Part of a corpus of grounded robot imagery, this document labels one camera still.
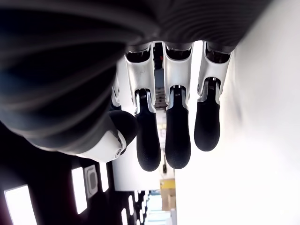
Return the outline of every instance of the black thumb tip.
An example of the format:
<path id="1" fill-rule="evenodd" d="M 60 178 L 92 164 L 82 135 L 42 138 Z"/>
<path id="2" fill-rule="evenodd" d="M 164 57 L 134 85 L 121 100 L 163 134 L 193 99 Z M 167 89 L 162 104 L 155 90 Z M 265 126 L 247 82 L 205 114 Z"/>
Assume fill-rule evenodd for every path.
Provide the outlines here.
<path id="1" fill-rule="evenodd" d="M 136 118 L 130 113 L 122 110 L 108 112 L 116 129 L 120 131 L 126 140 L 128 146 L 135 138 L 138 132 L 138 123 Z"/>

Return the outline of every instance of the white plastic casing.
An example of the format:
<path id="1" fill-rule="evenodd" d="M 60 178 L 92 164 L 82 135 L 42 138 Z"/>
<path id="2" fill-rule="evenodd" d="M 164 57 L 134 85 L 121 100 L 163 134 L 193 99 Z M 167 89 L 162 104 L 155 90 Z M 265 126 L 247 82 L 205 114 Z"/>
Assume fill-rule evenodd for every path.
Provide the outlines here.
<path id="1" fill-rule="evenodd" d="M 173 60 L 166 54 L 166 45 L 163 43 L 164 50 L 164 69 L 165 69 L 165 102 L 170 103 L 170 88 L 175 85 L 181 85 L 186 88 L 186 104 L 189 99 L 189 89 L 191 83 L 191 66 L 192 66 L 192 53 L 193 45 L 190 56 L 185 60 Z"/>
<path id="2" fill-rule="evenodd" d="M 151 53 L 148 60 L 144 62 L 130 62 L 125 56 L 125 62 L 128 71 L 129 85 L 131 97 L 134 106 L 136 107 L 135 91 L 139 89 L 149 89 L 151 93 L 152 105 L 155 105 L 155 80 L 153 66 L 153 50 L 150 47 Z"/>
<path id="3" fill-rule="evenodd" d="M 107 131 L 101 140 L 92 149 L 77 156 L 82 158 L 90 158 L 100 163 L 107 163 L 118 158 L 121 152 L 126 148 L 126 140 L 118 131 L 116 138 L 111 131 Z"/>
<path id="4" fill-rule="evenodd" d="M 208 77 L 215 77 L 221 82 L 220 92 L 219 92 L 219 97 L 220 97 L 223 91 L 224 81 L 226 78 L 231 54 L 228 61 L 225 63 L 212 62 L 207 58 L 205 54 L 206 45 L 207 43 L 203 42 L 202 59 L 201 59 L 201 66 L 200 66 L 199 80 L 198 80 L 198 84 L 199 84 L 198 95 L 199 96 L 202 95 L 205 79 Z"/>

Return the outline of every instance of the rectangular light panel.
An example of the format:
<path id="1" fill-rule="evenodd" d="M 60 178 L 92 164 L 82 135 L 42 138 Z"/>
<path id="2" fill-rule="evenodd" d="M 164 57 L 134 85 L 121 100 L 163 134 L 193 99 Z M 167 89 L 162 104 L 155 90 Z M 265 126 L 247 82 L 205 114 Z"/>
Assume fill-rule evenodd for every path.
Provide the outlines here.
<path id="1" fill-rule="evenodd" d="M 88 207 L 86 202 L 86 196 L 85 196 L 82 167 L 72 170 L 72 181 L 73 181 L 73 189 L 74 189 L 77 214 L 80 214 Z"/>
<path id="2" fill-rule="evenodd" d="M 128 225 L 127 224 L 127 215 L 126 215 L 126 209 L 125 208 L 122 210 L 121 216 L 122 216 L 122 224 L 123 225 Z"/>
<path id="3" fill-rule="evenodd" d="M 4 195 L 14 225 L 37 225 L 27 185 L 4 191 Z"/>
<path id="4" fill-rule="evenodd" d="M 132 216 L 133 215 L 133 200 L 132 195 L 128 197 L 128 203 L 129 203 L 129 213 Z"/>
<path id="5" fill-rule="evenodd" d="M 102 191 L 105 192 L 109 188 L 106 163 L 99 163 L 99 165 L 100 165 L 100 176 L 101 176 Z"/>
<path id="6" fill-rule="evenodd" d="M 135 202 L 137 203 L 139 201 L 139 194 L 137 193 L 137 190 L 135 190 Z"/>
<path id="7" fill-rule="evenodd" d="M 143 212 L 142 212 L 142 210 L 140 210 L 140 221 L 141 221 L 141 223 L 143 223 L 143 222 L 144 222 L 144 218 L 143 218 Z"/>
<path id="8" fill-rule="evenodd" d="M 144 201 L 142 202 L 142 213 L 143 214 L 145 213 L 145 202 Z"/>

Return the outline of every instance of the black rubber fingertip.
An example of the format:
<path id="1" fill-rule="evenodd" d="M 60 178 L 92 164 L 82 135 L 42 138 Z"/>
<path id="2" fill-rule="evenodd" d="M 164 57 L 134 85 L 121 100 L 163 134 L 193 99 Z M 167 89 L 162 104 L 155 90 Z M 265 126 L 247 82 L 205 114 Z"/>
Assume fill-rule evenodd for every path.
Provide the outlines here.
<path id="1" fill-rule="evenodd" d="M 139 124 L 136 138 L 137 159 L 143 170 L 151 172 L 158 168 L 161 159 L 156 114 L 143 106 L 135 117 Z"/>
<path id="2" fill-rule="evenodd" d="M 165 157 L 172 168 L 182 169 L 191 157 L 188 110 L 182 105 L 174 104 L 166 111 L 166 117 Z"/>
<path id="3" fill-rule="evenodd" d="M 124 136 L 128 146 L 136 137 L 138 132 L 138 123 L 136 118 L 130 113 L 122 110 L 108 112 L 116 129 Z"/>
<path id="4" fill-rule="evenodd" d="M 220 105 L 215 101 L 197 103 L 194 140 L 198 149 L 211 151 L 220 138 Z"/>

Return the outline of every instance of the white wall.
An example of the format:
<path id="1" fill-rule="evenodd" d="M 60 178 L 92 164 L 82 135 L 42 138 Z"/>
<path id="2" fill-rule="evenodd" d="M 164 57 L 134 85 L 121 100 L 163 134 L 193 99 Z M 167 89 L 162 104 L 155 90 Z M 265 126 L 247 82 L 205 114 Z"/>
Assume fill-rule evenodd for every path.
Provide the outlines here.
<path id="1" fill-rule="evenodd" d="M 192 84 L 201 44 L 196 43 Z M 300 224 L 300 2 L 276 1 L 235 51 L 212 152 L 176 171 L 178 224 Z M 190 135 L 196 93 L 191 87 Z"/>

